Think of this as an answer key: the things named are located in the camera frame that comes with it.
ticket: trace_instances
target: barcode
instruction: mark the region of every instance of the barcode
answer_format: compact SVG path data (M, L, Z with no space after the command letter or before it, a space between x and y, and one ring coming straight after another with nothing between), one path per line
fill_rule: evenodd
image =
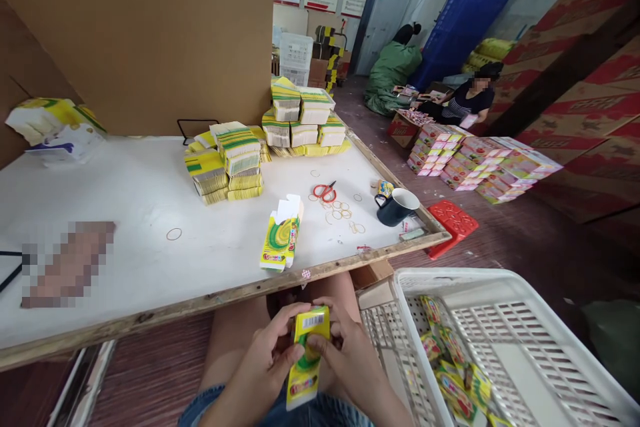
M325 321L325 314L316 315L315 317L307 317L302 321L302 328L311 328L322 324Z

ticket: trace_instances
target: table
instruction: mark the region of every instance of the table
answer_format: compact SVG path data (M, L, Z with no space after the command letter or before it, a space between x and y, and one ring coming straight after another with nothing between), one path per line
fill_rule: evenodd
M273 156L262 165L261 197L209 207L185 171L179 137L111 137L72 169L47 169L22 155L0 171L0 249L38 242L51 250L69 222L113 220L117 228L112 252L74 308L20 308L26 277L0 294L0 370L451 238L424 207L417 215L429 233L421 238L401 242L400 227L380 224L371 184L402 184L347 135L353 147L339 155ZM315 185L334 180L364 234L354 234L348 220L326 219L327 210L308 198ZM259 256L269 214L287 193L299 194L305 211L293 267L274 274L259 268ZM174 228L182 234L169 241ZM362 245L372 250L359 254Z

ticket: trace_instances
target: mug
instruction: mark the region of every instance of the mug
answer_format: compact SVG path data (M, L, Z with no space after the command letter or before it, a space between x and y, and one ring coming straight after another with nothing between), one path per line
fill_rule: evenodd
M384 199L382 204L378 202L378 197ZM409 190L400 188L393 189L389 197L379 193L373 199L378 204L376 216L387 227L395 227L400 224L409 214L420 207L418 197Z

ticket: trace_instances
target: rubber band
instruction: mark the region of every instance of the rubber band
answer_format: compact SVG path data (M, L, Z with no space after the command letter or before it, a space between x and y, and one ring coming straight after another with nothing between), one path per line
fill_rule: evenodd
M169 238L169 234L170 234L171 232L173 232L174 230L179 230L179 231L180 231L180 233L178 234L178 236L177 236L177 237ZM167 232L167 235L166 235L167 240L169 240L169 241L171 241L171 242L172 242L172 241L174 241L174 240L178 240L180 237L182 237L182 229L181 229L181 228L178 228L178 227L176 227L176 228L172 228L171 230L169 230L169 231Z

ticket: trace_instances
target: hand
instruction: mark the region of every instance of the hand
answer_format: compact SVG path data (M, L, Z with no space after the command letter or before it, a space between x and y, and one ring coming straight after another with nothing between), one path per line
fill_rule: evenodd
M289 369L302 357L305 348L280 339L290 333L289 319L308 312L311 304L298 302L283 307L264 329L257 330L238 369L224 391L203 417L201 426L255 425L268 413L278 397ZM277 344L288 340L280 354Z
M411 415L393 391L362 325L333 298L320 297L313 303L331 309L334 342L318 335L309 336L307 342L329 364L356 407L378 427L412 426Z

